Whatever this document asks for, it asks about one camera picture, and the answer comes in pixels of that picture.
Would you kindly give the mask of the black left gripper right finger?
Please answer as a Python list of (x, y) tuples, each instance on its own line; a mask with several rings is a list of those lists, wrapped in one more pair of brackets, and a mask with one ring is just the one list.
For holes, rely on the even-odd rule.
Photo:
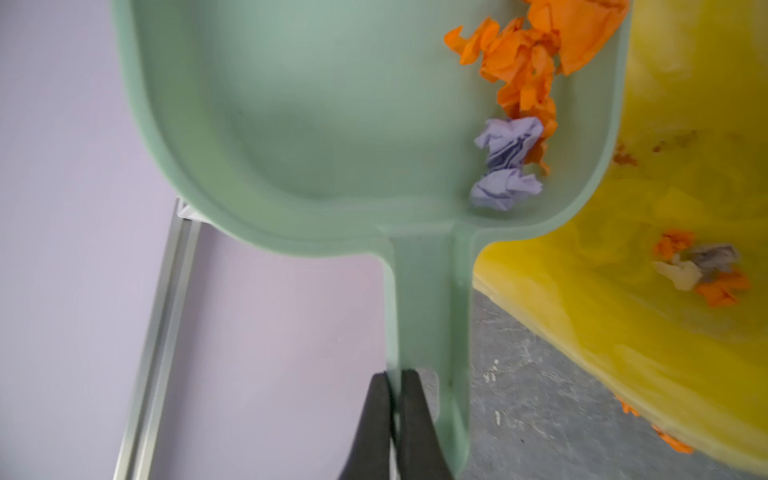
[(452, 480), (430, 417), (420, 376), (415, 370), (401, 374), (397, 400), (397, 467), (403, 480)]

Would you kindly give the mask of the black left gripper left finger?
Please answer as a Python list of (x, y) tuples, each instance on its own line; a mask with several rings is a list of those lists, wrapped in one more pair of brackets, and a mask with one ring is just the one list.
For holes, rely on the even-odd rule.
[(385, 372), (369, 383), (361, 416), (339, 480), (388, 480), (392, 428), (392, 397)]

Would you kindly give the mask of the green plastic dustpan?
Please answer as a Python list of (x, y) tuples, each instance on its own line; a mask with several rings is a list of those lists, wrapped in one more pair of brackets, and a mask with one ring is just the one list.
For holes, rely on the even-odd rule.
[(285, 255), (385, 264), (390, 465), (397, 400), (418, 372), (453, 475), (470, 448), (473, 266), (495, 242), (569, 221), (614, 149), (629, 33), (555, 80), (559, 127), (540, 195), (474, 208), (475, 137), (495, 92), (443, 35), (515, 1), (116, 1), (129, 102), (157, 165), (214, 226)]

